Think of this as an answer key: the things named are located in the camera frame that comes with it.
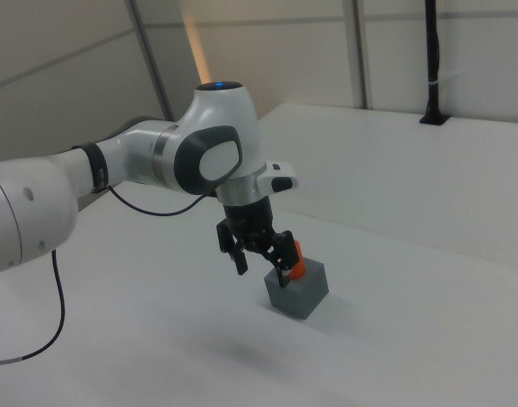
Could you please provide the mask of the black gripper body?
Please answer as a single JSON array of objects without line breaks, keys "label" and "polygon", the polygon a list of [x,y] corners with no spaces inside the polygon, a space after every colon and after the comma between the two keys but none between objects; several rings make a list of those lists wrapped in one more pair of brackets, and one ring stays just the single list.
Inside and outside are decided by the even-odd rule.
[{"label": "black gripper body", "polygon": [[273,214],[268,197],[243,205],[224,205],[226,219],[222,221],[222,252],[232,251],[237,241],[243,241],[250,252],[267,253],[273,243],[275,231],[272,225]]}]

